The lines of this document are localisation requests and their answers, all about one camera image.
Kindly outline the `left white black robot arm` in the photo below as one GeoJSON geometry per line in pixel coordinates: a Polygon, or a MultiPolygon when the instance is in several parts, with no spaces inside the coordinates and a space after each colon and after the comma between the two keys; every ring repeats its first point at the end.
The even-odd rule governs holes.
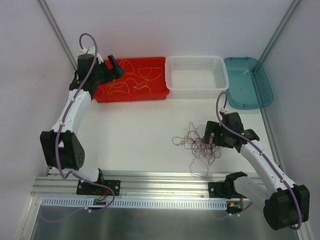
{"type": "Polygon", "coordinates": [[[63,179],[73,175],[78,179],[77,195],[106,197],[120,194],[119,180],[106,180],[101,169],[85,164],[85,150],[76,133],[93,96],[102,84],[124,76],[125,70],[109,55],[111,64],[92,53],[78,56],[78,68],[69,85],[68,99],[54,126],[40,134],[46,164],[59,170],[63,179]]]}

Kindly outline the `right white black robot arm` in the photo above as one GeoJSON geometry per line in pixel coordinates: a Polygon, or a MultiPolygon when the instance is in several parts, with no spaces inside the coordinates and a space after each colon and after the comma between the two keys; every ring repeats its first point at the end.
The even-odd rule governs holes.
{"type": "Polygon", "coordinates": [[[303,184],[297,185],[268,158],[258,135],[252,129],[244,129],[237,112],[219,112],[217,116],[217,122],[206,123],[203,143],[236,149],[254,168],[263,186],[239,171],[226,175],[223,182],[210,182],[211,194],[225,199],[242,195],[262,209],[266,222],[273,230],[299,230],[309,219],[308,188],[303,184]]]}

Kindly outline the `red plastic tray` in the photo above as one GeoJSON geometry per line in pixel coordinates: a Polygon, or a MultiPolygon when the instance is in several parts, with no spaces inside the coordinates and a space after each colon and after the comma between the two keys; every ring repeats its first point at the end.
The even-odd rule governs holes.
{"type": "Polygon", "coordinates": [[[98,103],[165,100],[170,93],[165,80],[163,56],[118,58],[123,77],[102,84],[94,94],[98,103]]]}

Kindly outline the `teal transparent plastic tray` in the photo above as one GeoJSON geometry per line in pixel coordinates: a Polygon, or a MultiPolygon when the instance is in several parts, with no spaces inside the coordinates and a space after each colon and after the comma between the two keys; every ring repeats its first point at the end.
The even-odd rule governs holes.
{"type": "Polygon", "coordinates": [[[252,57],[224,59],[229,79],[229,105],[237,110],[268,107],[274,100],[273,91],[263,65],[252,57]]]}

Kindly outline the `white perforated plastic basket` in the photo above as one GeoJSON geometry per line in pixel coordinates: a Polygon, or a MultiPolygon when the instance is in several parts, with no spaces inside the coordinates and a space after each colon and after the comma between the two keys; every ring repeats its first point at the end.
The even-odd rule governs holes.
{"type": "Polygon", "coordinates": [[[229,88],[224,60],[212,55],[170,55],[165,82],[172,99],[215,99],[229,88]]]}

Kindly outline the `left aluminium frame post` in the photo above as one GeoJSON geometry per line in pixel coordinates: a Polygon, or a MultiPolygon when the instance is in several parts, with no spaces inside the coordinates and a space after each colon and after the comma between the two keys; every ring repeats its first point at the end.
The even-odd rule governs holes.
{"type": "Polygon", "coordinates": [[[67,43],[67,41],[65,40],[65,37],[47,3],[46,0],[36,0],[36,2],[38,3],[41,11],[43,12],[46,20],[48,21],[56,39],[58,40],[64,54],[66,55],[69,63],[71,64],[72,68],[74,70],[77,69],[78,65],[76,63],[76,59],[75,57],[73,56],[72,52],[71,52],[71,49],[67,43]]]}

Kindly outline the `aluminium frame post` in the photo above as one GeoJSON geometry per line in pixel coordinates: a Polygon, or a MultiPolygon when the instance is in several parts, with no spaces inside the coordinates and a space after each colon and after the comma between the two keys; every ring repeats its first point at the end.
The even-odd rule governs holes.
{"type": "Polygon", "coordinates": [[[292,0],[290,2],[289,7],[287,8],[284,15],[282,16],[279,24],[277,25],[275,31],[273,32],[271,38],[269,39],[267,45],[265,46],[265,48],[259,58],[259,62],[261,64],[263,64],[265,62],[265,60],[267,59],[267,57],[269,56],[270,52],[272,51],[273,47],[277,43],[282,32],[284,31],[284,29],[288,25],[289,21],[291,20],[291,18],[295,14],[297,8],[300,6],[300,4],[302,2],[303,2],[302,0],[292,0]]]}
{"type": "Polygon", "coordinates": [[[46,0],[36,0],[36,2],[38,3],[41,11],[43,12],[46,20],[48,21],[56,39],[58,40],[64,54],[66,55],[69,63],[71,64],[72,68],[74,70],[77,69],[78,65],[76,63],[76,59],[75,57],[73,56],[72,52],[71,52],[71,49],[67,43],[67,41],[65,40],[65,37],[47,3],[46,0]]]}

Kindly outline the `aluminium extrusion rail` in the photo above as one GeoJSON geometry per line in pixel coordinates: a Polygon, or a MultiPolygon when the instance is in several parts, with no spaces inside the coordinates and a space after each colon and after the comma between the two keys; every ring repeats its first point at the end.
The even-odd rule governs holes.
{"type": "MultiPolygon", "coordinates": [[[[207,177],[179,172],[139,172],[105,170],[108,180],[120,181],[119,198],[200,200],[209,198],[209,182],[223,182],[226,173],[209,173],[207,177]]],[[[56,170],[37,176],[31,196],[75,197],[78,180],[62,179],[56,170]]]]}

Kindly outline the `right aluminium frame post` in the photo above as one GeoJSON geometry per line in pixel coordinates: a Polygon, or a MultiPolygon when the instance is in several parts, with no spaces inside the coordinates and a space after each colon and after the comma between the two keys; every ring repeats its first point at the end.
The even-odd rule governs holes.
{"type": "Polygon", "coordinates": [[[270,52],[272,51],[273,47],[277,43],[282,32],[284,31],[284,29],[288,25],[289,21],[291,20],[291,18],[295,14],[297,8],[300,6],[300,4],[302,2],[303,2],[302,0],[292,0],[290,2],[289,7],[287,8],[284,15],[282,16],[279,24],[277,25],[275,31],[273,32],[271,38],[269,39],[267,45],[265,46],[265,48],[259,58],[259,62],[261,64],[263,64],[265,62],[265,60],[267,59],[267,57],[269,56],[270,52]]]}

